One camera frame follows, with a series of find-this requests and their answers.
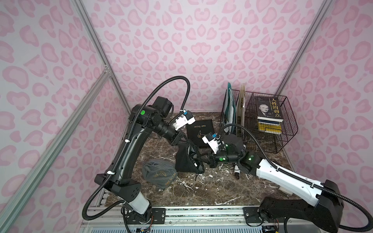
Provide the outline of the plain black pouch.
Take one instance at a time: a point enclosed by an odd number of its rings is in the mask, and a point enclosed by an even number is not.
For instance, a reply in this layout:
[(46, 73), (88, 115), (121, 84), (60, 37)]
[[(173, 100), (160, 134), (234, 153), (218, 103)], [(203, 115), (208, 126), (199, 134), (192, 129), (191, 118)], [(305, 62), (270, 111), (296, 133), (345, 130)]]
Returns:
[(200, 161), (199, 149), (191, 142), (179, 143), (175, 156), (175, 170), (177, 172), (203, 174), (205, 167)]

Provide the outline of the grey hair dryer pouch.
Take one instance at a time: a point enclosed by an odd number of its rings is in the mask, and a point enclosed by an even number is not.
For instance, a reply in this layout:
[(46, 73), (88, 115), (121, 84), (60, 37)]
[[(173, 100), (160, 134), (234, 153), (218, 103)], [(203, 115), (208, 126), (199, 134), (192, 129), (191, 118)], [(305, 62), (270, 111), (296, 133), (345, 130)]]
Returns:
[(142, 175), (145, 181), (165, 190), (177, 178), (175, 164), (162, 159), (152, 159), (144, 163)]

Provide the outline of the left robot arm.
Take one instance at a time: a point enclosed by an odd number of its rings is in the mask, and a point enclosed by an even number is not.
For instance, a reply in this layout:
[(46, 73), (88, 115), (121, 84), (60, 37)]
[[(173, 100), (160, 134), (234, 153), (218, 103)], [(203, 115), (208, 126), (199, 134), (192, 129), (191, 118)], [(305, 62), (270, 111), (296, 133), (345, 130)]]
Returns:
[[(185, 81), (187, 89), (179, 114), (170, 122), (167, 122), (165, 118), (168, 116), (173, 104), (168, 99), (160, 96), (156, 97), (152, 105), (149, 105), (149, 101), (164, 86), (177, 80)], [(137, 104), (133, 107), (129, 116), (127, 131), (117, 154), (105, 173), (97, 174), (95, 177), (94, 182), (99, 187), (88, 198), (83, 207), (82, 217), (84, 220), (95, 220), (119, 204), (124, 204), (131, 210), (149, 219), (150, 202), (141, 193), (141, 183), (135, 181), (132, 175), (140, 152), (152, 133), (156, 133), (166, 139), (170, 145), (178, 147), (177, 153), (181, 156), (176, 160), (178, 166), (186, 168), (188, 171), (198, 172), (199, 163), (196, 161), (198, 148), (180, 130), (188, 124), (188, 121), (194, 119), (193, 114), (184, 109), (190, 88), (191, 85), (188, 78), (174, 76), (157, 86), (142, 104)], [(120, 200), (111, 204), (103, 211), (90, 216), (88, 208), (94, 198), (103, 189), (120, 197)]]

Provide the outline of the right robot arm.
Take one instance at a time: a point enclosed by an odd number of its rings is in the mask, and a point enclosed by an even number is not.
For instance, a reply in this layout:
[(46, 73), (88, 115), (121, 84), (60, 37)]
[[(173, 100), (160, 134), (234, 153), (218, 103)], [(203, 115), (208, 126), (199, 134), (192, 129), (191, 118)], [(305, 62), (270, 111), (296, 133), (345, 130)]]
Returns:
[[(340, 229), (360, 233), (372, 230), (373, 216), (363, 206), (343, 196), (336, 183), (330, 180), (320, 182), (285, 169), (270, 160), (257, 138), (247, 128), (239, 124), (228, 124), (225, 127), (241, 128), (253, 139), (261, 154), (251, 154), (241, 138), (234, 134), (223, 136), (221, 133), (209, 133), (203, 137), (203, 142), (212, 149), (208, 155), (210, 165), (234, 162), (242, 172), (271, 181), (299, 197), (297, 200), (266, 197), (258, 208), (262, 218), (283, 217), (285, 225), (290, 218), (302, 219), (329, 233), (336, 233)], [(366, 226), (349, 227), (341, 224), (345, 203), (354, 206), (367, 217)]]

